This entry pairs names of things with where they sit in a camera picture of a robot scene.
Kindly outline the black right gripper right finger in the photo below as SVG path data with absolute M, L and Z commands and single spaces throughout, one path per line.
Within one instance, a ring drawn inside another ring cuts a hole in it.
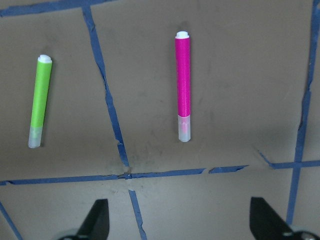
M 294 231 L 263 197 L 252 197 L 249 229 L 255 240 L 292 240 Z

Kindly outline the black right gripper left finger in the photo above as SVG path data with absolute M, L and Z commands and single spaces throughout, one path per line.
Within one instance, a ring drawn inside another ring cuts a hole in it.
M 75 235 L 76 240 L 106 240 L 110 232 L 109 204 L 107 199 L 94 202 Z

